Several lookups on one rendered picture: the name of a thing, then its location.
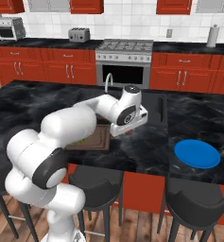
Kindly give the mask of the red upper cupboard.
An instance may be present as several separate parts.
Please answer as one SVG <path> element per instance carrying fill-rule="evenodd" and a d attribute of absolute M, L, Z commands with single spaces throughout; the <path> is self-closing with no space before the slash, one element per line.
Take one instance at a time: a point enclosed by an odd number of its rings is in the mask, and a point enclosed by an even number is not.
<path fill-rule="evenodd" d="M 23 0 L 0 0 L 0 14 L 22 13 L 24 11 Z"/>
<path fill-rule="evenodd" d="M 104 0 L 70 0 L 70 11 L 74 14 L 101 14 Z"/>
<path fill-rule="evenodd" d="M 189 15 L 192 0 L 157 0 L 157 14 Z"/>

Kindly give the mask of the brown wooden tray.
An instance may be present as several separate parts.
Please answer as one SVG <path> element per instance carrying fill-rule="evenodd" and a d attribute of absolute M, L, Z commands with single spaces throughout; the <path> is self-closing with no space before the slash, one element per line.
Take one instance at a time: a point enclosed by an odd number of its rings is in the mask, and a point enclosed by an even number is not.
<path fill-rule="evenodd" d="M 99 124 L 84 144 L 68 145 L 68 150 L 108 150 L 110 148 L 110 126 Z"/>

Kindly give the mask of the grey toaster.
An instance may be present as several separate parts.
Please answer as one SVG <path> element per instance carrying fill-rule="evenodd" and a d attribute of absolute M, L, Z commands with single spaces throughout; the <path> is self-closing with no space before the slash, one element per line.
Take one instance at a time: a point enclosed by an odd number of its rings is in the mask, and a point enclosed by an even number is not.
<path fill-rule="evenodd" d="M 68 38 L 71 43 L 86 43 L 90 40 L 90 29 L 85 27 L 73 27 L 68 30 Z"/>

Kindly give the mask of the silver toaster oven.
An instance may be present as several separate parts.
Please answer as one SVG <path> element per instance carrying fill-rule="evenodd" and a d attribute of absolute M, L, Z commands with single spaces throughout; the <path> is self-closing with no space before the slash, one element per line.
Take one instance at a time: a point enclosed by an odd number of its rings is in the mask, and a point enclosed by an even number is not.
<path fill-rule="evenodd" d="M 18 41 L 26 36 L 23 19 L 21 17 L 0 18 L 0 40 Z"/>

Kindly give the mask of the blue round plate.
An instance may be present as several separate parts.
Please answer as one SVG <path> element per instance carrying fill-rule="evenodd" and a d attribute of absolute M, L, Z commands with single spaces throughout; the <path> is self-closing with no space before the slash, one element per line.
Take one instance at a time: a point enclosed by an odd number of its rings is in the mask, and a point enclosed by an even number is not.
<path fill-rule="evenodd" d="M 174 152 L 181 162 L 194 168 L 213 168 L 220 163 L 219 152 L 200 140 L 179 141 L 174 147 Z"/>

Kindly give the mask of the red island cabinet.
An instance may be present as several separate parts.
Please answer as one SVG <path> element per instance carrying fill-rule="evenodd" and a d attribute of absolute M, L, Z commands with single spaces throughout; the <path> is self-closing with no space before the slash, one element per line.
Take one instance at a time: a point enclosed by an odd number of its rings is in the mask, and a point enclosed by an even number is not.
<path fill-rule="evenodd" d="M 220 186 L 224 196 L 224 185 Z M 158 214 L 164 191 L 164 176 L 126 171 L 123 179 L 123 207 Z M 218 224 L 224 225 L 224 214 Z"/>

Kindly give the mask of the silver curved tap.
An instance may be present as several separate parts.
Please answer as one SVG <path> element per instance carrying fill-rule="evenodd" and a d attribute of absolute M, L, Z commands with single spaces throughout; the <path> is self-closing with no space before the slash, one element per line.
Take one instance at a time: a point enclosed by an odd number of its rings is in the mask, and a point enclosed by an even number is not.
<path fill-rule="evenodd" d="M 106 80 L 105 80 L 105 93 L 106 94 L 108 93 L 108 87 L 109 87 L 110 84 L 111 84 L 111 86 L 113 86 L 113 76 L 112 76 L 112 73 L 109 73 L 106 76 Z"/>

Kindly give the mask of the steel stove with oven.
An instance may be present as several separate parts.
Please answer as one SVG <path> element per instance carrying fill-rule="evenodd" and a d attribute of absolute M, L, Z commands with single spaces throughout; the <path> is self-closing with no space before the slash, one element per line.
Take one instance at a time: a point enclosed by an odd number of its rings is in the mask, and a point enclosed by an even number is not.
<path fill-rule="evenodd" d="M 95 49 L 96 85 L 104 86 L 109 73 L 113 87 L 133 84 L 149 88 L 152 40 L 105 39 Z"/>

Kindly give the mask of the white paper towel roll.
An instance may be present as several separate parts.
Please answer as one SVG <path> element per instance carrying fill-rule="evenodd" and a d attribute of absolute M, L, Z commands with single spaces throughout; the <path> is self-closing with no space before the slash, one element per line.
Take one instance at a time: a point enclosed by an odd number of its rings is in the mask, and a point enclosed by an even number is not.
<path fill-rule="evenodd" d="M 207 47 L 214 48 L 216 45 L 216 40 L 219 33 L 219 27 L 217 25 L 213 25 L 210 27 L 208 40 L 207 40 Z"/>

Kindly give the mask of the grey upper cupboard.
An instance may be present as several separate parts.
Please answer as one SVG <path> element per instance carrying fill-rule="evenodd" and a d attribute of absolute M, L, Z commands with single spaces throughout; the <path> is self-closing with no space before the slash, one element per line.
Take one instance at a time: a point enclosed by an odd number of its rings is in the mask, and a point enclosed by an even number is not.
<path fill-rule="evenodd" d="M 69 0 L 27 0 L 31 12 L 69 12 Z"/>
<path fill-rule="evenodd" d="M 198 0 L 196 13 L 224 13 L 224 0 Z"/>

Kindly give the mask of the black sink basin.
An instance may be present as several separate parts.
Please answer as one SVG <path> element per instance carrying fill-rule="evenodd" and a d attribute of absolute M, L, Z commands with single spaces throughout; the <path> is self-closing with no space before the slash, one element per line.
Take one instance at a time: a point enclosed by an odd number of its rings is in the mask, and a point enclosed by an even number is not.
<path fill-rule="evenodd" d="M 81 88 L 81 95 L 78 97 L 78 102 L 94 98 L 99 95 L 104 95 L 104 91 L 100 88 Z M 150 126 L 167 126 L 166 95 L 150 90 L 143 90 L 142 105 L 148 111 L 147 123 Z"/>

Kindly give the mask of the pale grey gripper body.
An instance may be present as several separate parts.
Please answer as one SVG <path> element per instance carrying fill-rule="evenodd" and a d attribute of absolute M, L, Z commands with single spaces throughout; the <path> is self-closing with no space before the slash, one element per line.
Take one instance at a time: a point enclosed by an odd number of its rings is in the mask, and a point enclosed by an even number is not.
<path fill-rule="evenodd" d="M 111 128 L 110 128 L 110 134 L 113 137 L 116 137 L 120 134 L 124 134 L 129 130 L 133 130 L 139 126 L 141 126 L 143 124 L 143 122 L 141 120 L 137 120 L 137 121 L 133 121 L 125 126 L 118 126 L 115 124 L 111 124 Z"/>

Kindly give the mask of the red lower cupboard run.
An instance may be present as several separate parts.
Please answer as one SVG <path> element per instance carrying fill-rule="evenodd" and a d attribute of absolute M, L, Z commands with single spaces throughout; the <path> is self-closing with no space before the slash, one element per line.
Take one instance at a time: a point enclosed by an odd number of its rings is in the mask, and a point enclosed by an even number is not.
<path fill-rule="evenodd" d="M 95 52 L 88 49 L 0 46 L 1 85 L 15 79 L 96 85 Z"/>
<path fill-rule="evenodd" d="M 224 95 L 224 55 L 154 53 L 149 88 Z"/>

